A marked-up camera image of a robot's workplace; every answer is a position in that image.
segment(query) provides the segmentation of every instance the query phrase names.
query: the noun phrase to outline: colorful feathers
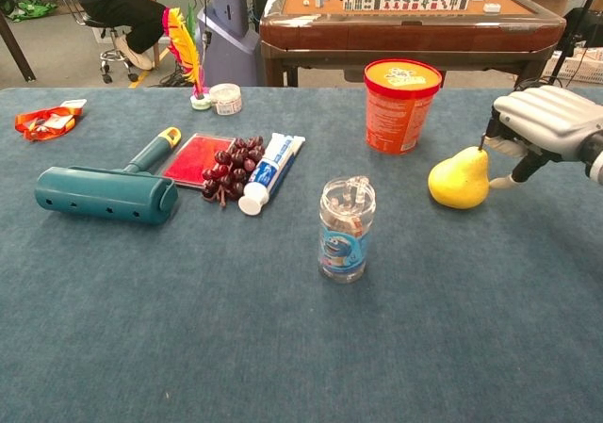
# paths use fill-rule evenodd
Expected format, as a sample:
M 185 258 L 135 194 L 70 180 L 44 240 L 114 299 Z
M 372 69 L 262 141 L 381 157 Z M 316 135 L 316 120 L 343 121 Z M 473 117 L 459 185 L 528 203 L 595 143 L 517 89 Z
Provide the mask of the colorful feathers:
M 190 37 L 187 25 L 179 8 L 166 8 L 163 13 L 163 29 L 170 37 L 171 53 L 182 67 L 183 76 L 194 85 L 194 95 L 203 98 L 203 82 L 199 53 L 195 42 Z

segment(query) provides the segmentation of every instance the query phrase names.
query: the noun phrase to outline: lint roller handle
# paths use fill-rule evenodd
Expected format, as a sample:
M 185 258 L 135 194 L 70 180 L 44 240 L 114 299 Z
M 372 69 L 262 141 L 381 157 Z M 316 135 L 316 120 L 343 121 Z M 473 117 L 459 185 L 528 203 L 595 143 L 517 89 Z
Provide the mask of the lint roller handle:
M 128 163 L 123 171 L 130 173 L 147 171 L 155 162 L 164 155 L 167 155 L 178 145 L 180 137 L 180 130 L 178 128 L 170 127 L 162 131 Z

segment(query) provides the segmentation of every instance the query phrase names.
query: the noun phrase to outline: toothpaste cap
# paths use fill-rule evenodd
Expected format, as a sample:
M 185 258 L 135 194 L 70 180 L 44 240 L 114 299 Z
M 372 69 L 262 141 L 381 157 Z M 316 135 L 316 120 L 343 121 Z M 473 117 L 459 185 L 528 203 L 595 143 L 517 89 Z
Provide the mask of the toothpaste cap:
M 257 216 L 269 199 L 268 190 L 259 183 L 248 183 L 238 207 L 248 216 Z

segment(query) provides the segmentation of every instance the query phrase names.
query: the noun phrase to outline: white shoe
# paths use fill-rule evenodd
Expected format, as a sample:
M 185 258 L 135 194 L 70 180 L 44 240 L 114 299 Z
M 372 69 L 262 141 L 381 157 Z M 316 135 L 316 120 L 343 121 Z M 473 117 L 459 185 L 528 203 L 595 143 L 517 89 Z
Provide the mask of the white shoe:
M 144 54 L 135 53 L 130 49 L 128 43 L 125 41 L 125 36 L 115 39 L 115 45 L 117 46 L 117 49 L 122 51 L 125 56 L 130 59 L 135 67 L 140 68 L 141 70 L 153 69 L 153 62 L 148 57 Z

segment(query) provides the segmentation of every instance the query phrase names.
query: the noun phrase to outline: red lid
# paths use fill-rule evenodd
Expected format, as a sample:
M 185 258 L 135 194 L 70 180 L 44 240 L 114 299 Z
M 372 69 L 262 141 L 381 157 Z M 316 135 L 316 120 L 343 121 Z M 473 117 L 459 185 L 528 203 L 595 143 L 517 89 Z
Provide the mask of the red lid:
M 389 98 L 427 98 L 440 90 L 442 74 L 421 62 L 387 58 L 367 65 L 365 84 Z

